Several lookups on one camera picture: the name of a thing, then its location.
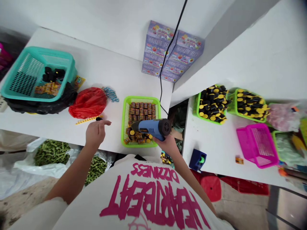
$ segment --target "white table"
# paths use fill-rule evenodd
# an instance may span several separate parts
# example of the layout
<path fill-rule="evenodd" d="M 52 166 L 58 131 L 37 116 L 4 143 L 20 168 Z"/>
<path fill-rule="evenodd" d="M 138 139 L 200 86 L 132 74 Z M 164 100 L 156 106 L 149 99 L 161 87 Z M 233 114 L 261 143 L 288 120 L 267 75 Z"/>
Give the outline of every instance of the white table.
<path fill-rule="evenodd" d="M 76 62 L 78 75 L 86 79 L 79 92 L 92 86 L 109 86 L 116 91 L 120 102 L 112 103 L 108 99 L 103 116 L 104 119 L 110 120 L 112 125 L 106 126 L 106 138 L 99 149 L 125 154 L 160 155 L 159 147 L 135 149 L 123 147 L 121 144 L 122 109 L 125 97 L 151 96 L 160 99 L 160 79 L 141 73 L 142 62 L 44 28 L 39 28 L 34 33 L 27 46 L 71 53 Z M 168 110 L 173 83 L 163 80 L 162 87 L 161 105 Z M 167 118 L 166 113 L 162 109 L 161 111 L 162 118 Z M 85 122 L 75 125 L 79 120 L 70 116 L 68 108 L 59 114 L 48 115 L 21 114 L 7 108 L 5 112 L 0 113 L 0 120 L 0 129 L 78 145 L 85 144 L 85 131 L 89 124 Z"/>
<path fill-rule="evenodd" d="M 223 125 L 216 125 L 194 116 L 193 104 L 194 97 L 191 97 L 182 150 L 182 156 L 188 165 L 193 149 L 197 149 L 207 154 L 201 171 L 262 182 L 304 193 L 281 177 L 277 166 L 259 169 L 254 163 L 244 159 L 236 129 L 253 124 L 253 121 L 227 113 L 227 121 Z M 243 165 L 235 162 L 236 155 L 244 159 Z"/>

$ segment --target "yellow stick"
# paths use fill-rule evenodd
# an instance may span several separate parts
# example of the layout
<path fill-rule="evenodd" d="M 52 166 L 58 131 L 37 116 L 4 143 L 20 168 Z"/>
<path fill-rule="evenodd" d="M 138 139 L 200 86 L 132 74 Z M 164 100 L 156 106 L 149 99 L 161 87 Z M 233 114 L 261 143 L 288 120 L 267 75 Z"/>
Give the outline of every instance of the yellow stick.
<path fill-rule="evenodd" d="M 82 120 L 82 121 L 78 121 L 78 122 L 76 123 L 76 125 L 85 123 L 85 122 L 87 122 L 87 121 L 95 120 L 97 117 L 101 117 L 101 118 L 102 118 L 103 116 L 100 115 L 100 116 L 96 116 L 96 117 L 92 117 L 92 118 L 87 118 L 87 119 L 84 119 L 84 120 Z"/>

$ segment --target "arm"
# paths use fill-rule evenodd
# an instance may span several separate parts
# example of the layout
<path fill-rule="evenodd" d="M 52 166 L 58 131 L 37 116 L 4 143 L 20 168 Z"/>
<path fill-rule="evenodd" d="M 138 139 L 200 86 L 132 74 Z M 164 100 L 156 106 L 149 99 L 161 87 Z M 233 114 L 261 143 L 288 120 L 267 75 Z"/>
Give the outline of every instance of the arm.
<path fill-rule="evenodd" d="M 100 120 L 89 124 L 86 130 L 86 143 L 84 148 L 81 150 L 77 159 L 51 189 L 45 201 L 55 197 L 61 197 L 67 204 L 70 204 L 82 191 L 93 156 L 106 136 L 105 125 L 109 126 L 111 122 Z"/>
<path fill-rule="evenodd" d="M 163 142 L 159 141 L 155 137 L 153 137 L 153 139 L 160 146 L 160 148 L 173 159 L 177 173 L 179 173 L 179 175 L 191 186 L 191 188 L 200 196 L 200 198 L 216 215 L 215 209 L 209 200 L 209 197 L 190 171 L 188 165 L 185 163 L 185 160 L 182 158 L 176 145 L 175 138 L 172 135 L 168 135 L 165 137 L 165 141 Z"/>

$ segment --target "floor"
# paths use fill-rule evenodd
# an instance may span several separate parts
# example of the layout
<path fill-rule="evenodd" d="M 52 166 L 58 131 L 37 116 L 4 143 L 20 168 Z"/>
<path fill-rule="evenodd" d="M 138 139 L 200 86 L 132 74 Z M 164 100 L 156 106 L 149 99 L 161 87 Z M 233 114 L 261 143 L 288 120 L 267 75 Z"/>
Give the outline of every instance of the floor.
<path fill-rule="evenodd" d="M 222 199 L 213 203 L 219 218 L 238 230 L 269 229 L 265 211 L 268 196 L 241 194 L 223 181 L 221 186 Z"/>
<path fill-rule="evenodd" d="M 55 178 L 45 179 L 0 201 L 0 211 L 5 216 L 3 230 L 40 204 L 56 182 Z M 213 203 L 221 219 L 239 230 L 268 229 L 265 212 L 269 200 L 267 196 L 240 194 L 223 181 L 221 186 L 222 199 Z"/>

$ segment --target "blue glue gun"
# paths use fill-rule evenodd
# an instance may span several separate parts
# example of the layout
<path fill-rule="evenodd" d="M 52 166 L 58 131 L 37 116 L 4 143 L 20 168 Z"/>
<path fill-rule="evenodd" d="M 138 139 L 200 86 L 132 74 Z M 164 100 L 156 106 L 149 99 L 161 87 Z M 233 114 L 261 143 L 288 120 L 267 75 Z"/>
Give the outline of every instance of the blue glue gun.
<path fill-rule="evenodd" d="M 151 134 L 160 141 L 164 141 L 164 136 L 167 136 L 170 133 L 169 120 L 166 118 L 137 121 L 133 123 L 131 127 L 135 132 Z"/>

